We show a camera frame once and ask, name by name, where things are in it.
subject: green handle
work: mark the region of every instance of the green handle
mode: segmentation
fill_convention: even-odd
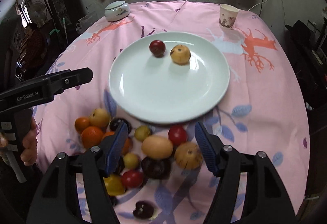
[[[58,29],[54,29],[54,30],[52,30],[49,34],[50,34],[50,36],[54,33],[54,32],[57,32],[57,33],[59,33],[60,32],[60,30],[58,30]]]

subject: orange tree print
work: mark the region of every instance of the orange tree print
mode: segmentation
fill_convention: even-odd
[[[123,19],[123,20],[121,20],[118,23],[110,24],[109,26],[107,26],[107,27],[99,30],[97,33],[93,33],[92,37],[91,38],[88,38],[86,40],[87,45],[89,45],[90,43],[99,41],[100,40],[100,34],[102,32],[109,31],[109,30],[115,30],[115,29],[119,28],[122,25],[126,25],[126,24],[129,24],[129,23],[133,22],[133,20],[134,20],[134,17],[132,17],[132,20],[130,20],[130,21],[127,21],[127,20],[124,20]]]
[[[257,46],[257,47],[264,47],[264,48],[268,48],[268,49],[277,50],[277,48],[275,47],[276,41],[268,40],[268,37],[257,29],[256,29],[256,31],[258,31],[260,34],[262,34],[264,36],[263,39],[253,37],[251,29],[249,29],[249,31],[250,31],[249,34],[246,34],[242,30],[240,30],[240,31],[245,36],[244,45],[241,44],[241,46],[244,49],[244,51],[247,52],[247,53],[243,53],[242,55],[244,56],[244,58],[246,60],[248,60],[250,62],[250,65],[252,66],[252,62],[253,62],[255,67],[257,68],[258,72],[261,73],[262,69],[264,69],[264,63],[262,60],[266,60],[269,63],[270,70],[274,70],[275,67],[271,63],[271,61],[269,61],[266,57],[259,55],[254,50],[254,47]]]

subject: pink tablecloth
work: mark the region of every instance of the pink tablecloth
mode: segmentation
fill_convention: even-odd
[[[75,119],[88,116],[98,107],[111,115],[124,117],[133,128],[141,123],[128,116],[112,100],[108,75],[113,60],[132,42],[153,33],[184,31],[211,41],[226,56],[231,81],[223,100],[201,120],[209,132],[238,151],[255,154],[265,151],[276,166],[291,198],[295,212],[303,200],[309,166],[309,131],[305,105],[295,74],[285,53],[265,23],[255,14],[240,11],[235,28],[219,27],[219,6],[211,3],[139,2],[130,5],[131,14],[116,23],[101,18],[60,55],[50,72],[89,67],[94,78],[89,84],[66,90],[54,102],[35,107],[38,123],[37,163],[46,171],[58,152],[84,151],[74,129]],[[194,121],[185,125],[194,138]],[[156,134],[168,130],[152,127]],[[134,140],[133,152],[141,144]],[[90,220],[82,177],[78,192],[84,219]],[[173,163],[169,180],[150,180],[144,188],[118,197],[115,207],[121,223],[139,223],[132,211],[135,202],[150,200],[159,216],[145,223],[203,222],[212,202],[218,180],[205,164],[200,170],[183,171]],[[241,176],[232,221],[240,217],[246,189]]]

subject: white ceramic jar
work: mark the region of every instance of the white ceramic jar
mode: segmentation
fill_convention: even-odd
[[[130,7],[125,1],[116,1],[106,7],[104,15],[109,22],[115,22],[127,17],[130,14]]]

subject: woman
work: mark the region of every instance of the woman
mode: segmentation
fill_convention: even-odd
[[[27,41],[26,54],[23,58],[25,63],[22,66],[22,70],[26,70],[24,80],[29,80],[36,75],[45,63],[41,54],[45,51],[46,45],[45,39],[37,24],[27,24],[26,33],[29,39]]]

